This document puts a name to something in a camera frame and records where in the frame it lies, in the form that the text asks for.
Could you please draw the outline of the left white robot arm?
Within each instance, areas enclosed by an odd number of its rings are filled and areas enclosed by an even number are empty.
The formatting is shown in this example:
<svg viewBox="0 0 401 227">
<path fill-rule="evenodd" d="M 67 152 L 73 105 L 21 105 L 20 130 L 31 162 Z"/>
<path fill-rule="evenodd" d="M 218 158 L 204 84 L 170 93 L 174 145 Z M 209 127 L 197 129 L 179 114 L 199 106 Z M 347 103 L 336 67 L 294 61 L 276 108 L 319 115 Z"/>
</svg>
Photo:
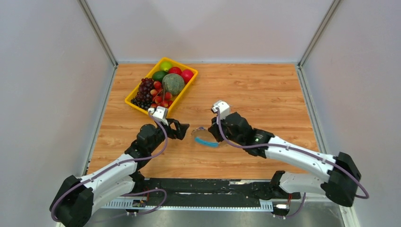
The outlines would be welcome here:
<svg viewBox="0 0 401 227">
<path fill-rule="evenodd" d="M 137 138 L 115 161 L 89 175 L 70 175 L 62 182 L 49 211 L 51 218 L 66 227 L 82 227 L 102 206 L 124 194 L 144 192 L 145 184 L 136 178 L 151 159 L 153 151 L 168 139 L 183 140 L 189 124 L 176 119 L 155 121 L 140 128 Z"/>
</svg>

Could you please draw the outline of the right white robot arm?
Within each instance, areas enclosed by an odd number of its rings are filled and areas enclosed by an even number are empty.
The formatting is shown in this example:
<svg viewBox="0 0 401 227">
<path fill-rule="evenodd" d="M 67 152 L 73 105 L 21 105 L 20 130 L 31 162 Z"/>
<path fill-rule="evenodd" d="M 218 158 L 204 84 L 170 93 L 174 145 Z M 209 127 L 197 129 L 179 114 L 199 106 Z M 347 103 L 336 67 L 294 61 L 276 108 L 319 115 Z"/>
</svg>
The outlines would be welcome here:
<svg viewBox="0 0 401 227">
<path fill-rule="evenodd" d="M 226 116 L 219 109 L 213 112 L 216 117 L 208 130 L 216 141 L 225 141 L 251 156 L 275 159 L 306 171 L 304 174 L 277 171 L 270 184 L 275 197 L 293 192 L 321 194 L 344 207 L 351 207 L 355 198 L 369 199 L 369 193 L 360 182 L 361 173 L 349 154 L 315 152 L 252 127 L 237 112 Z"/>
</svg>

